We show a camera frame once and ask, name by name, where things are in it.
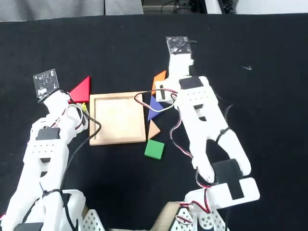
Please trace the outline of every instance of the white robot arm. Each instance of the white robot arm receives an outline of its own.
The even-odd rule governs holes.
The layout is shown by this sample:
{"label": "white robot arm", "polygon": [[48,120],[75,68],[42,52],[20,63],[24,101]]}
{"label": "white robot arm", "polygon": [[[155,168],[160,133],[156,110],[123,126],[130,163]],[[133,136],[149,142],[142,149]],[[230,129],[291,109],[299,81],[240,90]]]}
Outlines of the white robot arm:
{"label": "white robot arm", "polygon": [[59,89],[55,70],[35,75],[34,82],[49,114],[32,125],[24,168],[1,226],[3,231],[67,231],[71,225],[62,194],[69,196],[67,209],[74,227],[77,220],[79,225],[82,221],[86,201],[78,190],[63,190],[60,194],[69,154],[67,145],[88,128],[88,120],[78,105],[68,103],[70,96]]}
{"label": "white robot arm", "polygon": [[[208,183],[215,183],[206,190],[212,209],[225,208],[260,197],[253,178],[244,178],[251,172],[250,162],[236,136],[229,128],[218,106],[218,100],[205,76],[191,76],[192,49],[187,37],[167,37],[170,53],[169,76],[155,82],[156,89],[176,91],[175,108],[185,126],[192,155],[192,166]],[[156,91],[158,102],[173,102],[172,93]],[[229,155],[229,160],[210,163],[206,155],[206,141],[214,140]],[[185,201],[200,199],[204,204],[205,190],[192,191]]]}

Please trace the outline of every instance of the wooden frame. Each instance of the wooden frame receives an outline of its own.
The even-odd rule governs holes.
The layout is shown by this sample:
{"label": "wooden frame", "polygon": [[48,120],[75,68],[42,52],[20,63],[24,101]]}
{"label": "wooden frame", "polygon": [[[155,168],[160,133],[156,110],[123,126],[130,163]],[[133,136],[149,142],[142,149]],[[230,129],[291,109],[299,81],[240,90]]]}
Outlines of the wooden frame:
{"label": "wooden frame", "polygon": [[[138,92],[90,95],[90,116],[102,124],[90,145],[145,142],[143,106]],[[98,126],[90,121],[90,135]]]}

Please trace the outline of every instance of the black table surface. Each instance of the black table surface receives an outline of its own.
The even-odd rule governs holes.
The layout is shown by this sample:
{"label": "black table surface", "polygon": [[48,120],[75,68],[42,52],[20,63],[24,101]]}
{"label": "black table surface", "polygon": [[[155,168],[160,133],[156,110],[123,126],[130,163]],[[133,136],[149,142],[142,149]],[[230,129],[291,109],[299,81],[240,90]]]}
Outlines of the black table surface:
{"label": "black table surface", "polygon": [[[87,75],[91,92],[149,90],[168,68],[166,36],[198,41],[197,74],[234,107],[228,115],[252,165],[260,200],[232,208],[236,231],[303,230],[307,191],[308,14],[109,16],[0,23],[0,213],[19,181],[32,123],[46,115],[32,76],[56,68],[71,90]],[[220,102],[221,109],[228,105]],[[163,206],[197,189],[190,159],[168,138],[175,110],[157,117],[162,160],[146,143],[89,146],[66,188],[79,189],[106,227],[149,229]],[[79,134],[73,151],[87,136]],[[181,128],[177,141],[188,147]],[[222,152],[209,144],[212,160]]]}

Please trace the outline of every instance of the peach triangle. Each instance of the peach triangle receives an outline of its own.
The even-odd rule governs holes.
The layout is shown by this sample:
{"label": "peach triangle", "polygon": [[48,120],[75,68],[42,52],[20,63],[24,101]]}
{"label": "peach triangle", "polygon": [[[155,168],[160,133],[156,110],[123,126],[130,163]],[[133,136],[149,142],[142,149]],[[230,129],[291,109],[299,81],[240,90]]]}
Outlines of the peach triangle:
{"label": "peach triangle", "polygon": [[149,127],[149,135],[148,140],[152,139],[154,136],[156,136],[160,132],[160,129],[158,126],[151,120],[150,121],[150,127]]}

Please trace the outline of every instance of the gray fabric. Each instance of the gray fabric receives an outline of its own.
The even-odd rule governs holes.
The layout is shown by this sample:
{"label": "gray fabric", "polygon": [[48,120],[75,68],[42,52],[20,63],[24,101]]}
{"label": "gray fabric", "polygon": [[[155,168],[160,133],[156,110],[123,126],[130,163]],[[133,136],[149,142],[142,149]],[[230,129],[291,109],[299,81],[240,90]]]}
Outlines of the gray fabric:
{"label": "gray fabric", "polygon": [[141,0],[105,0],[106,15],[143,14]]}
{"label": "gray fabric", "polygon": [[[108,15],[142,14],[140,0],[109,0]],[[28,21],[104,14],[104,0],[0,0],[0,21]]]}

